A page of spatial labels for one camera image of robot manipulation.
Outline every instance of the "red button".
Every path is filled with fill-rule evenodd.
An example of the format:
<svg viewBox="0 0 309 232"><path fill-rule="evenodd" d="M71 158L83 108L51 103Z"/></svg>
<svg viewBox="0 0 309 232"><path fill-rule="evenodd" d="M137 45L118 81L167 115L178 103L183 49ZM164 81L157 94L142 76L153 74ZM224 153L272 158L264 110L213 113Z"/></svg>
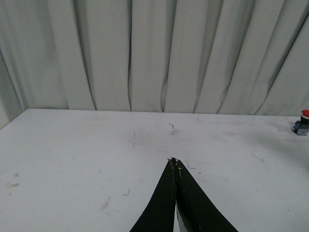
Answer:
<svg viewBox="0 0 309 232"><path fill-rule="evenodd" d="M302 113L305 117L309 117L309 110L303 110Z"/></svg>

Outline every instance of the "white curtain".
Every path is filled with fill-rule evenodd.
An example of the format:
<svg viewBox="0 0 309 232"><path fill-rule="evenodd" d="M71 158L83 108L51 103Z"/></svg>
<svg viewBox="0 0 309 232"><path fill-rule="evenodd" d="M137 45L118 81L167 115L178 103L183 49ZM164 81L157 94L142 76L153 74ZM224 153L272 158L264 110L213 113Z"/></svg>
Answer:
<svg viewBox="0 0 309 232"><path fill-rule="evenodd" d="M298 116L309 0L0 0L0 102Z"/></svg>

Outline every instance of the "table surface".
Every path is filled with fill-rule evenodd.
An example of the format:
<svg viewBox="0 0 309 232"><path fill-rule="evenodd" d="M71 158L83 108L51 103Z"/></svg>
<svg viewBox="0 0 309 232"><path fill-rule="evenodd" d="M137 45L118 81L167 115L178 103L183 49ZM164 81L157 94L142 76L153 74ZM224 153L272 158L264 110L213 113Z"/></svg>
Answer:
<svg viewBox="0 0 309 232"><path fill-rule="evenodd" d="M309 231L298 119L28 109L0 130L0 231L128 232L170 157L239 232Z"/></svg>

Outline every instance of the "white backdrop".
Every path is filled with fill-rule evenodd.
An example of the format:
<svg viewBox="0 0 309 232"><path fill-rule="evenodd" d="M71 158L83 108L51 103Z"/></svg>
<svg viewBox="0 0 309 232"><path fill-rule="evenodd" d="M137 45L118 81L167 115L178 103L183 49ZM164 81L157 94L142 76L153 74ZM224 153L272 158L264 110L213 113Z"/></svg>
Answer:
<svg viewBox="0 0 309 232"><path fill-rule="evenodd" d="M27 108L298 116L309 0L0 0L0 100Z"/></svg>

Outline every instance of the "scratch mark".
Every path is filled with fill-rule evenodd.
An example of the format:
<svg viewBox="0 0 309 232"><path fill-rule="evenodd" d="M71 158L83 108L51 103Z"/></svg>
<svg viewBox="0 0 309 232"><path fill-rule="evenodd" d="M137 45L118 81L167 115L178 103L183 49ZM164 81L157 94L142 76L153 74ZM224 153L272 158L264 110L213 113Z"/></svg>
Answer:
<svg viewBox="0 0 309 232"><path fill-rule="evenodd" d="M123 196L128 196L130 194L130 189L129 191L127 192L127 194L122 194Z"/></svg>
<svg viewBox="0 0 309 232"><path fill-rule="evenodd" d="M258 157L256 154L252 153L251 155L253 155L254 157L256 157L259 161L261 161L262 163L265 163L264 158L260 158Z"/></svg>
<svg viewBox="0 0 309 232"><path fill-rule="evenodd" d="M17 184L10 184L8 187L7 187L7 189L9 189L9 188L15 188L15 187L17 187L17 186L19 186L19 183L17 183Z"/></svg>
<svg viewBox="0 0 309 232"><path fill-rule="evenodd" d="M104 210L104 209L107 208L108 204L109 204L110 201L111 201L111 198L112 198L112 196L109 196L109 197L107 198L106 202L105 202L104 205L101 207L101 210Z"/></svg>
<svg viewBox="0 0 309 232"><path fill-rule="evenodd" d="M185 162L187 163L188 169L197 169L197 168L190 168L189 162L188 161L185 161Z"/></svg>

